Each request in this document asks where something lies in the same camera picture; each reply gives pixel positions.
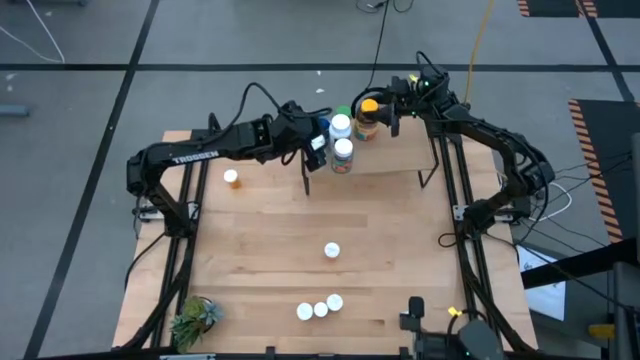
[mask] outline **small plant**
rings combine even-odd
[[[202,339],[202,334],[211,329],[222,318],[221,309],[211,300],[192,296],[185,301],[182,313],[173,319],[171,332],[181,354]]]

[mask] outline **bottle label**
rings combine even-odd
[[[378,124],[365,124],[360,121],[356,121],[356,139],[361,141],[369,141],[373,139],[378,133]]]
[[[351,171],[351,165],[353,163],[353,156],[349,156],[348,158],[342,158],[339,156],[333,157],[333,162],[331,164],[331,168],[333,171],[338,174],[346,174]]]

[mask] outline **white paper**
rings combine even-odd
[[[531,253],[536,253],[550,262],[556,261],[556,259],[550,256],[518,246],[520,272],[547,264]],[[564,281],[526,290],[529,309],[560,321],[564,321],[565,295],[566,282]]]

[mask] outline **orange cap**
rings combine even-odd
[[[360,105],[360,111],[362,112],[378,111],[378,102],[373,99],[366,99]]]

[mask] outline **concrete floor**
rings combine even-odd
[[[32,110],[28,119],[0,121],[0,163],[5,169],[0,196],[9,205],[0,216],[2,359],[25,355],[150,3],[92,0],[82,8],[35,2],[68,63],[121,64],[116,70],[6,70],[6,64],[41,61],[0,34],[0,103],[25,104]],[[409,13],[390,11],[380,62],[410,64],[415,51],[423,50],[438,63],[466,64],[485,6],[485,2],[468,0],[418,0]],[[346,68],[372,62],[381,16],[359,13],[352,1],[344,0],[161,0],[140,64],[334,63]],[[598,24],[619,64],[640,64],[640,48],[632,46],[640,20],[607,19]],[[0,1],[0,26],[55,56],[25,4]],[[606,64],[585,19],[524,18],[516,1],[496,3],[478,63]],[[370,76],[369,71],[318,75],[312,68],[279,68],[282,71],[247,67],[233,72],[135,73],[117,127],[107,129],[115,131],[113,142],[68,275],[64,283],[54,284],[62,290],[40,356],[104,351],[111,345],[124,274],[135,247],[133,198],[124,187],[129,156],[160,139],[166,130],[204,127],[210,111],[224,126],[250,81],[262,83],[281,102],[295,98],[314,109],[349,103]],[[374,85],[407,73],[378,72]],[[640,74],[625,73],[624,78],[635,97],[640,97]],[[452,89],[459,94],[465,81],[466,72],[452,73]],[[325,92],[316,93],[319,88]],[[556,169],[584,162],[569,117],[570,98],[622,100],[607,72],[500,71],[477,72],[474,77],[473,113],[525,134]],[[252,93],[243,117],[270,111],[267,101]],[[588,174],[581,168],[572,175]],[[571,186],[573,182],[560,183]],[[607,236],[592,188],[587,184],[572,194],[573,206],[556,220],[605,244]],[[561,207],[560,202],[552,208]],[[595,246],[548,222],[537,229],[578,249]],[[521,229],[514,229],[514,234],[517,237]],[[535,233],[528,241],[572,254]],[[597,349],[582,342],[538,330],[541,348],[550,353],[599,356]]]

